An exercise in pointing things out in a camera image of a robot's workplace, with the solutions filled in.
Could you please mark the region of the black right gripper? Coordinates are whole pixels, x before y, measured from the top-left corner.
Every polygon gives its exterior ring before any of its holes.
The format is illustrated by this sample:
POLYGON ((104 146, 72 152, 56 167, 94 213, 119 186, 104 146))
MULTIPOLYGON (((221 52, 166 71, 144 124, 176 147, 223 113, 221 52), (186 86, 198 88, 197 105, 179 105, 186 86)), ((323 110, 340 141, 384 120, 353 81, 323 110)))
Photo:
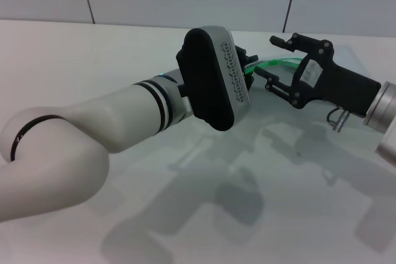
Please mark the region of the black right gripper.
POLYGON ((334 56, 331 41, 317 40, 299 33, 293 33, 288 40, 272 35, 269 41, 287 51, 301 51, 328 59, 306 56, 295 72, 291 85, 279 81, 279 76, 256 67, 255 74, 267 80, 266 90, 298 109, 304 108, 313 100, 323 100, 355 116, 366 116, 381 84, 336 65, 331 60, 334 56))

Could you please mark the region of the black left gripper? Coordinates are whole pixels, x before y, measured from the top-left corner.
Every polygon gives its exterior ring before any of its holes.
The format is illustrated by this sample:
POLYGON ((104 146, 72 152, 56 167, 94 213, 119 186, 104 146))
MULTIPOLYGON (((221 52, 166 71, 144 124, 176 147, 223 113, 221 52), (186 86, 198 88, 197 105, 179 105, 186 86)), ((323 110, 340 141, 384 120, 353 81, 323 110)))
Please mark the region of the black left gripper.
MULTIPOLYGON (((247 56, 245 49, 240 48, 239 46, 235 46, 235 48, 236 48, 238 61, 242 69, 245 69, 247 64, 251 64, 259 60, 258 55, 247 56)), ((254 82, 253 73, 254 73, 253 71, 249 71, 244 74, 244 79, 247 88, 251 88, 254 82)))

